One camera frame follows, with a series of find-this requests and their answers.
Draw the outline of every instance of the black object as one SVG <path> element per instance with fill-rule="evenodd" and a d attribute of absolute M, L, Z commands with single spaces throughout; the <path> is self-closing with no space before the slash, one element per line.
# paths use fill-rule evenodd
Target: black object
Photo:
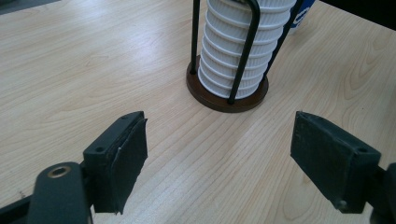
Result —
<path fill-rule="evenodd" d="M 0 0 L 0 15 L 58 1 L 60 0 Z"/>
<path fill-rule="evenodd" d="M 396 31 L 394 0 L 320 0 Z"/>
<path fill-rule="evenodd" d="M 32 196 L 0 209 L 0 223 L 92 223 L 91 205 L 96 213 L 122 213 L 148 156 L 146 122 L 143 112 L 117 119 L 84 151 L 82 164 L 42 171 Z"/>
<path fill-rule="evenodd" d="M 197 65 L 199 62 L 199 55 L 197 56 L 197 36 L 198 36 L 198 25 L 199 25 L 199 7 L 200 0 L 193 1 L 193 10 L 192 10 L 192 38 L 191 38 L 191 62 L 187 68 L 186 76 L 187 76 L 187 86 L 189 88 L 190 93 L 196 100 L 198 100 L 201 104 L 206 105 L 212 109 L 227 112 L 227 113 L 237 113 L 247 111 L 256 105 L 259 105 L 265 97 L 265 94 L 268 92 L 268 78 L 266 74 L 268 73 L 279 49 L 285 40 L 288 31 L 292 22 L 295 20 L 298 10 L 301 7 L 303 0 L 297 0 L 293 10 L 290 14 L 290 19 L 286 23 L 283 28 L 283 34 L 278 39 L 276 49 L 273 52 L 272 58 L 268 63 L 267 70 L 264 73 L 262 81 L 259 85 L 259 88 L 251 94 L 249 97 L 235 100 L 236 93 L 239 88 L 239 84 L 242 79 L 242 75 L 245 71 L 245 66 L 248 61 L 248 55 L 250 53 L 251 46 L 253 45 L 254 37 L 257 33 L 257 29 L 260 23 L 260 6 L 257 3 L 257 0 L 246 0 L 244 3 L 248 4 L 252 11 L 252 19 L 247 31 L 247 39 L 245 41 L 245 45 L 239 60 L 238 68 L 236 70 L 235 78 L 233 81 L 233 87 L 231 89 L 230 96 L 227 100 L 224 100 L 211 92 L 207 91 L 199 79 L 196 77 L 197 73 Z"/>
<path fill-rule="evenodd" d="M 361 213 L 368 202 L 372 223 L 395 223 L 396 163 L 378 167 L 374 148 L 326 119 L 297 112 L 291 156 L 342 213 Z"/>

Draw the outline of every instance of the white cup rim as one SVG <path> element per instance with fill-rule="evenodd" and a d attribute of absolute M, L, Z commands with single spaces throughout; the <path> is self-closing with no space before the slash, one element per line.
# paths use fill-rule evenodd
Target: white cup rim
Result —
<path fill-rule="evenodd" d="M 238 7 L 240 9 L 243 9 L 245 11 L 250 11 L 250 8 L 247 5 L 243 5 L 242 3 L 235 2 L 232 0 L 220 0 L 224 4 L 227 4 L 231 7 Z M 296 4 L 297 0 L 294 0 L 292 4 L 284 6 L 284 7 L 260 7 L 260 12 L 266 12 L 266 13 L 278 13 L 278 12 L 284 12 L 290 10 L 294 5 Z"/>
<path fill-rule="evenodd" d="M 216 29 L 216 28 L 210 23 L 209 20 L 206 20 L 206 25 L 209 27 L 209 29 L 210 29 L 212 32 L 214 32 L 214 33 L 216 33 L 217 35 L 223 37 L 224 39 L 230 40 L 230 41 L 232 41 L 232 42 L 234 42 L 234 43 L 237 43 L 237 44 L 245 44 L 245 41 L 246 41 L 246 40 L 238 39 L 238 38 L 235 38 L 235 37 L 233 37 L 233 36 L 224 34 L 222 31 Z M 274 38 L 274 39 L 271 39 L 271 40 L 265 40 L 265 41 L 254 41 L 254 42 L 253 42 L 253 45 L 267 45 L 267 44 L 271 44 L 271 43 L 273 43 L 274 41 L 277 41 L 277 40 L 278 40 L 278 38 Z"/>
<path fill-rule="evenodd" d="M 202 57 L 202 55 L 201 55 L 201 63 L 204 63 L 205 66 L 206 66 L 212 73 L 214 73 L 215 75 L 218 75 L 219 77 L 224 77 L 224 78 L 227 78 L 227 79 L 230 79 L 230 80 L 232 80 L 232 79 L 235 78 L 235 77 L 230 77 L 230 76 L 224 75 L 224 74 L 222 74 L 221 72 L 218 72 L 218 71 L 216 71 L 215 69 L 213 69 L 212 67 L 210 67 L 210 66 L 207 64 L 207 62 L 205 61 L 205 57 Z M 254 76 L 254 77 L 243 77 L 243 76 L 242 76 L 242 80 L 243 80 L 243 81 L 249 81 L 249 80 L 251 80 L 251 79 L 253 79 L 253 78 L 256 78 L 256 77 L 258 77 L 258 76 L 261 76 L 261 75 L 263 75 L 263 74 L 264 74 L 264 73 L 259 74 L 259 75 Z"/>
<path fill-rule="evenodd" d="M 206 46 L 204 44 L 202 45 L 202 48 L 206 51 L 207 56 L 209 56 L 209 58 L 212 59 L 213 61 L 215 61 L 217 63 L 220 63 L 224 67 L 228 67 L 228 68 L 231 68 L 231 69 L 238 69 L 238 66 L 235 66 L 235 65 L 229 64 L 229 63 L 225 63 L 225 62 L 221 61 L 220 59 L 216 58 L 215 56 L 213 56 L 207 50 L 207 48 L 206 48 Z M 251 67 L 245 66 L 245 70 L 255 70 L 255 69 L 258 69 L 258 68 L 261 68 L 261 67 L 263 67 L 262 64 L 256 65 L 256 66 L 251 66 Z"/>
<path fill-rule="evenodd" d="M 215 43 L 213 43 L 213 41 L 211 41 L 210 39 L 209 39 L 209 37 L 207 36 L 207 34 L 206 34 L 206 24 L 205 24 L 205 26 L 204 26 L 204 36 L 206 37 L 206 40 L 207 40 L 207 42 L 213 47 L 213 48 L 215 48 L 215 49 L 217 49 L 217 50 L 219 50 L 219 51 L 221 51 L 222 53 L 225 53 L 225 54 L 227 54 L 227 55 L 230 55 L 230 56 L 233 56 L 233 57 L 239 57 L 239 56 L 241 56 L 241 54 L 238 54 L 238 53 L 235 53 L 235 52 L 231 52 L 231 51 L 229 51 L 229 50 L 227 50 L 227 49 L 224 49 L 224 48 L 222 48 L 221 46 L 219 46 L 219 45 L 217 45 L 217 44 L 215 44 Z M 264 54 L 250 54 L 249 55 L 249 58 L 260 58 L 260 57 L 264 57 L 264 56 L 266 56 L 266 55 L 268 55 L 268 54 L 270 54 L 270 53 L 268 53 L 268 52 L 266 52 L 266 53 L 264 53 Z"/>
<path fill-rule="evenodd" d="M 215 16 L 219 20 L 224 21 L 226 23 L 229 23 L 231 25 L 238 26 L 238 27 L 243 28 L 243 29 L 248 29 L 248 27 L 250 25 L 249 23 L 244 23 L 244 22 L 240 22 L 240 21 L 234 21 L 234 20 L 231 20 L 231 19 L 229 19 L 227 17 L 224 17 L 223 15 L 219 14 L 212 7 L 212 5 L 210 4 L 210 1 L 207 1 L 207 9 L 213 14 L 213 16 Z M 279 24 L 275 24 L 275 25 L 260 25 L 259 24 L 258 30 L 275 30 L 276 28 L 284 26 L 289 21 L 289 19 L 290 19 L 290 16 L 288 17 L 287 20 L 284 20 L 284 21 L 280 22 Z"/>

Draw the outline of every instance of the black metal wire frame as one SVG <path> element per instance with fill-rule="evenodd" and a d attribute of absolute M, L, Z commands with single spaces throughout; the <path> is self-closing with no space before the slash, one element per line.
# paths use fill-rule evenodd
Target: black metal wire frame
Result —
<path fill-rule="evenodd" d="M 195 75 L 197 73 L 197 42 L 198 42 L 198 27 L 199 27 L 199 8 L 200 0 L 194 0 L 192 8 L 192 37 L 191 37 L 191 69 L 190 74 Z"/>
<path fill-rule="evenodd" d="M 284 40 L 286 39 L 286 36 L 288 35 L 289 29 L 294 22 L 297 13 L 303 4 L 304 0 L 297 0 L 294 8 L 292 9 L 290 13 L 290 19 L 289 21 L 285 24 L 283 28 L 283 34 L 282 36 L 277 40 L 277 45 L 276 48 L 273 51 L 273 55 L 271 60 L 268 63 L 267 69 L 264 72 L 262 82 L 264 82 L 268 71 L 271 68 L 271 65 L 274 62 L 274 59 L 276 55 L 278 54 L 280 47 L 282 46 Z M 229 105 L 233 105 L 235 102 L 235 96 L 238 92 L 239 84 L 241 83 L 242 80 L 242 75 L 244 74 L 245 67 L 248 61 L 248 55 L 250 53 L 251 47 L 253 45 L 254 37 L 256 36 L 257 30 L 259 28 L 260 24 L 260 6 L 257 3 L 257 0 L 246 0 L 246 3 L 250 6 L 250 9 L 252 11 L 252 17 L 251 17 L 251 22 L 250 26 L 247 31 L 247 39 L 245 41 L 245 45 L 241 54 L 241 58 L 239 60 L 238 68 L 236 70 L 235 74 L 235 79 L 233 81 L 233 87 L 231 89 L 230 97 L 228 98 L 227 102 Z M 200 11 L 200 0 L 194 0 L 193 1 L 193 10 L 192 10 L 192 38 L 191 38 L 191 70 L 190 74 L 195 75 L 196 74 L 196 56 L 197 56 L 197 42 L 198 42 L 198 26 L 199 26 L 199 11 Z"/>
<path fill-rule="evenodd" d="M 233 88 L 231 89 L 230 98 L 228 98 L 228 104 L 233 105 L 235 102 L 235 96 L 238 92 L 239 84 L 244 75 L 245 67 L 248 62 L 248 55 L 250 54 L 251 46 L 253 45 L 254 37 L 256 36 L 257 29 L 260 24 L 260 6 L 256 0 L 247 0 L 247 4 L 251 9 L 251 22 L 247 31 L 247 40 L 245 41 L 244 49 L 239 60 L 238 68 L 236 69 L 235 79 L 233 80 Z"/>

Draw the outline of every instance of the wooden table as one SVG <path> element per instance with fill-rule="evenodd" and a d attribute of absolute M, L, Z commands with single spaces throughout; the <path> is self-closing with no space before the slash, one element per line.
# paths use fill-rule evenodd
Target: wooden table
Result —
<path fill-rule="evenodd" d="M 63 0 L 0 16 L 0 206 L 144 110 L 148 160 L 124 215 L 95 223 L 368 223 L 369 205 L 333 209 L 290 157 L 290 139 L 303 110 L 381 151 L 381 167 L 396 161 L 396 33 L 316 2 L 279 52 L 264 102 L 224 114 L 187 90 L 191 9 Z"/>

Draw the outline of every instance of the white paper cup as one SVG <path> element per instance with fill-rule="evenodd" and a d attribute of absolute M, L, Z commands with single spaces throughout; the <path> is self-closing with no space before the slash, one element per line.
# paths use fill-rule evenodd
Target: white paper cup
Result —
<path fill-rule="evenodd" d="M 208 0 L 208 10 L 221 20 L 248 28 L 251 22 L 251 9 L 246 5 L 230 0 Z M 285 7 L 283 11 L 271 11 L 271 8 L 262 8 L 260 16 L 260 27 L 272 29 L 286 24 L 290 18 L 290 8 Z"/>
<path fill-rule="evenodd" d="M 221 31 L 216 30 L 209 21 L 205 25 L 205 36 L 208 40 L 214 43 L 218 48 L 223 51 L 230 52 L 233 55 L 241 55 L 245 46 L 245 40 L 235 39 Z M 274 51 L 277 45 L 277 38 L 271 41 L 255 41 L 250 50 L 250 57 L 262 56 L 263 54 L 270 54 Z"/>
<path fill-rule="evenodd" d="M 218 97 L 221 98 L 229 98 L 231 94 L 231 89 L 225 89 L 220 87 L 219 85 L 216 85 L 212 81 L 210 81 L 205 74 L 202 72 L 201 67 L 198 69 L 198 78 L 201 82 L 201 84 L 207 89 L 208 91 L 212 92 L 213 94 L 217 95 Z M 236 93 L 235 99 L 243 99 L 254 93 L 255 90 L 259 87 L 260 83 L 257 84 L 257 86 L 253 86 L 248 89 L 241 90 L 241 88 L 238 89 L 238 92 Z"/>
<path fill-rule="evenodd" d="M 206 64 L 213 70 L 223 74 L 224 76 L 234 77 L 238 66 L 232 66 L 221 62 L 220 60 L 214 58 L 206 50 L 201 51 L 201 59 L 204 59 Z M 264 73 L 268 64 L 262 64 L 257 67 L 245 67 L 243 77 L 256 77 L 260 73 Z"/>

